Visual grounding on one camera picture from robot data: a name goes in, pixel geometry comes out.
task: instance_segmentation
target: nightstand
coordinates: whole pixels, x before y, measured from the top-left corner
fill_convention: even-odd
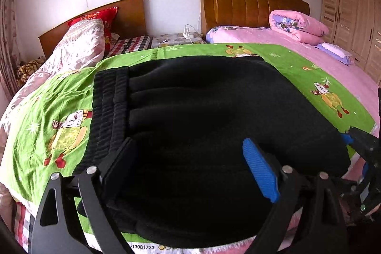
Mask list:
[[[193,38],[191,39],[192,42],[195,43],[206,43],[197,33],[191,33],[193,34]],[[167,47],[170,45],[179,45],[179,44],[191,44],[191,41],[189,39],[186,39],[182,33],[178,34],[165,34],[160,36],[151,36],[152,38],[152,44],[151,49],[154,48],[160,48],[160,47]]]

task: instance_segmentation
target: curtain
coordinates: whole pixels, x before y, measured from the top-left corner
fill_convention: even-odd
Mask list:
[[[15,75],[20,63],[16,35],[15,0],[0,0],[0,83],[9,101],[19,89]]]

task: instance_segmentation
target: red pillow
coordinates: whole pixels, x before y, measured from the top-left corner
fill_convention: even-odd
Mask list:
[[[70,20],[67,24],[70,26],[82,20],[102,19],[104,26],[104,55],[110,52],[111,23],[118,12],[118,7],[110,7],[91,14],[85,14],[79,18]]]

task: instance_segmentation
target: printed number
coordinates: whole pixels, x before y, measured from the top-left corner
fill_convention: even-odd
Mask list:
[[[153,246],[153,245],[132,244],[131,245],[131,249],[154,250],[155,246]]]

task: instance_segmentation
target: wooden wardrobe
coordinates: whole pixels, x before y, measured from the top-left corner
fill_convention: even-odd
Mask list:
[[[381,0],[323,0],[321,22],[326,42],[355,57],[357,65],[381,84]]]

